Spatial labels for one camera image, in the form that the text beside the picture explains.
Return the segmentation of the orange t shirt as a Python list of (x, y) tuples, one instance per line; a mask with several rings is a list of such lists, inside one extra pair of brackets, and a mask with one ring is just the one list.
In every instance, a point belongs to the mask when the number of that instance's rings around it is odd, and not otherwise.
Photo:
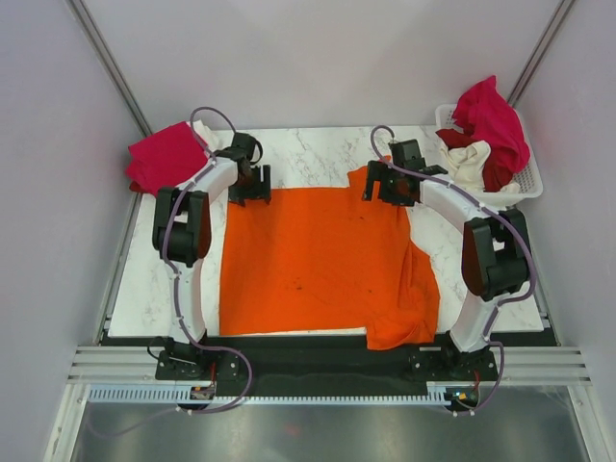
[(363, 199), (365, 167), (347, 179), (228, 207), (222, 335), (362, 328), (372, 350), (434, 339), (439, 288), (407, 212)]

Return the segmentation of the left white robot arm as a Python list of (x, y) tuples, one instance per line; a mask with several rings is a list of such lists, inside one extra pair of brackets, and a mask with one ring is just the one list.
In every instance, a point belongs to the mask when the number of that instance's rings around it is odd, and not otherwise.
[(197, 173), (175, 187), (159, 189), (152, 229), (152, 244), (167, 266), (172, 296), (170, 338), (188, 344), (178, 368), (190, 378), (203, 377), (211, 368), (211, 355), (196, 346), (207, 338), (201, 308), (201, 268), (212, 245), (210, 207), (225, 193), (230, 202), (271, 201), (270, 166), (260, 167), (262, 144), (247, 133), (236, 132), (229, 146), (212, 153)]

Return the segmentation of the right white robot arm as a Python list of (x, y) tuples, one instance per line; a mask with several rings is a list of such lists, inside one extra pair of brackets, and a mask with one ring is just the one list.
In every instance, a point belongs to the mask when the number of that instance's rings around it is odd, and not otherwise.
[(475, 368), (474, 353), (489, 346), (501, 309), (533, 295), (536, 268), (526, 219), (517, 209), (496, 210), (454, 184), (448, 172), (429, 166), (415, 140), (389, 144), (392, 158), (379, 154), (367, 164), (362, 199), (395, 206), (431, 208), (462, 235), (461, 274), (467, 288), (460, 314), (441, 354), (443, 372), (455, 379)]

